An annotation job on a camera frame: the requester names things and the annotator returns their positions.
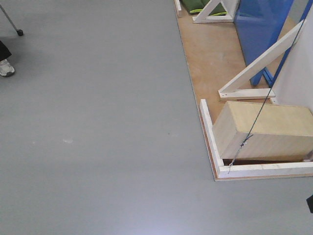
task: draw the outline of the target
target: sneaker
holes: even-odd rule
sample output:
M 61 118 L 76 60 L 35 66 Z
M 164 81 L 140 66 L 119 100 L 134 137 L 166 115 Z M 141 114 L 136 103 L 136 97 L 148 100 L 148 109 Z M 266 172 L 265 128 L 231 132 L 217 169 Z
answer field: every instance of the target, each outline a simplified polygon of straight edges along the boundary
M 15 73 L 14 68 L 12 67 L 12 65 L 10 65 L 10 63 L 8 62 L 8 60 L 2 60 L 0 61 L 0 75 L 2 77 L 8 77 L 11 76 Z

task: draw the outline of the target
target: black pants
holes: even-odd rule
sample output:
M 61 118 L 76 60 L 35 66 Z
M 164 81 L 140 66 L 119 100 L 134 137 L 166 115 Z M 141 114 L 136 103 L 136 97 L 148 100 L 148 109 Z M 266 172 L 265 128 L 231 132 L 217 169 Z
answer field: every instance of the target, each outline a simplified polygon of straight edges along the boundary
M 11 54 L 9 49 L 0 41 L 0 61 L 7 59 Z

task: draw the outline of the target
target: white wooden frame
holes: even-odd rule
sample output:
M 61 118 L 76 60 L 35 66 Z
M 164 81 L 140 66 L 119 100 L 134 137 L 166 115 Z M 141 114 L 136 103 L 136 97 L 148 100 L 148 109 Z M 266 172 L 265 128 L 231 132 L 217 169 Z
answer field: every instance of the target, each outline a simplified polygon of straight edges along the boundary
M 180 1 L 179 0 L 174 0 L 174 4 L 175 4 L 176 15 L 177 15 L 178 18 L 180 18 L 181 14 L 182 14 Z
M 219 3 L 223 5 L 227 14 L 225 16 L 209 16 Z M 234 22 L 238 4 L 239 0 L 211 0 L 197 16 L 193 17 L 193 21 L 194 23 Z
M 205 99 L 200 101 L 200 112 L 212 171 L 216 181 L 313 176 L 313 162 L 233 165 L 232 167 L 224 165 L 216 146 L 212 131 L 213 124 Z
M 297 37 L 299 39 L 303 27 L 302 22 L 298 23 L 292 30 L 290 30 L 284 37 L 279 39 L 269 49 L 267 49 L 262 55 L 249 64 L 244 70 L 237 74 L 221 89 L 219 94 L 221 100 L 239 100 L 239 99 L 264 99 L 266 98 L 269 88 L 266 89 L 239 89 L 245 82 L 249 81 L 259 71 L 273 62 L 278 56 L 283 54 L 288 48 L 292 46 L 292 43 Z M 271 91 L 269 98 L 275 98 L 274 91 Z

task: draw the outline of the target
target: green mat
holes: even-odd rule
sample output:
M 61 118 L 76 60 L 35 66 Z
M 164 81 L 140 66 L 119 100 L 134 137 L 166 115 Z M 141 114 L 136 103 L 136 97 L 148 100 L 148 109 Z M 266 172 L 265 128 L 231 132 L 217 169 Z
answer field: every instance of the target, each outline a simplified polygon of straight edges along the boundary
M 198 14 L 202 11 L 202 9 L 207 5 L 210 0 L 181 0 L 187 11 L 194 15 Z M 214 10 L 210 13 L 210 16 L 224 16 L 227 12 L 222 6 L 221 3 L 214 8 Z

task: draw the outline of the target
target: beige box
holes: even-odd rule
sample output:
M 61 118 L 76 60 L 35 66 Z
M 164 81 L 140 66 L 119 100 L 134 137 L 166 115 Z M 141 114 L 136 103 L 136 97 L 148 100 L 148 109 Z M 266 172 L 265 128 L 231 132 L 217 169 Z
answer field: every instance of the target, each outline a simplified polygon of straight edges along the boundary
M 233 159 L 262 104 L 228 101 L 213 125 L 222 159 Z M 266 104 L 237 159 L 298 161 L 313 150 L 313 115 L 306 107 Z

